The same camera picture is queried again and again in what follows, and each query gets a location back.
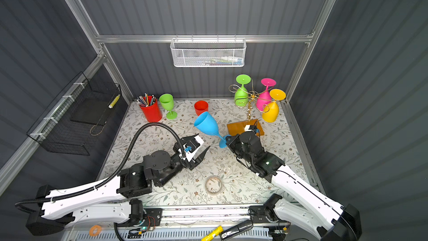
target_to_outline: metal rail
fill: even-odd
[[[310,43],[312,35],[98,35],[99,43],[170,43],[173,39],[181,41],[235,42],[247,43]]]

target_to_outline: wall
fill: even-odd
[[[0,0],[0,166],[96,54],[62,0]]]
[[[100,35],[306,35],[324,0],[81,0]],[[240,73],[286,89],[304,44],[248,44],[245,66],[176,68],[168,44],[107,44],[134,96],[230,97]]]
[[[228,87],[236,76],[248,74],[254,89],[263,91],[260,80],[270,77],[286,89],[304,43],[248,44],[244,67],[174,67],[169,44],[106,44],[135,96],[171,93],[177,98],[232,97]]]
[[[25,140],[25,132],[96,53],[63,0],[0,0],[0,166]],[[111,82],[101,67],[96,79]],[[38,187],[73,187],[96,179],[125,114],[123,99],[100,135],[97,153],[56,154],[43,148],[0,196],[0,240],[58,240],[62,233],[33,237],[27,214],[14,207]]]
[[[428,0],[338,0],[291,106],[361,240],[426,239]]]

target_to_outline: yellow marker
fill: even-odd
[[[120,98],[120,94],[116,96],[116,98],[110,103],[110,105],[108,106],[108,108],[113,108],[113,106],[117,103],[117,101]]]
[[[223,228],[221,226],[217,227],[214,231],[209,233],[206,237],[202,238],[201,241],[210,241],[213,240],[214,237],[223,232]]]

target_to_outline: red pencil holder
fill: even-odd
[[[195,103],[196,115],[200,116],[203,112],[208,111],[208,103],[204,100],[197,101]]]
[[[148,102],[152,100],[152,96],[148,97]],[[154,103],[151,106],[141,106],[140,108],[144,115],[146,116],[147,121],[149,122],[158,122],[162,119],[162,113],[158,106],[158,99],[154,100]]]

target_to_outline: black wire basket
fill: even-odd
[[[84,79],[63,96],[49,117],[38,120],[41,124],[35,122],[27,135],[48,152],[90,155],[120,95],[119,84]]]

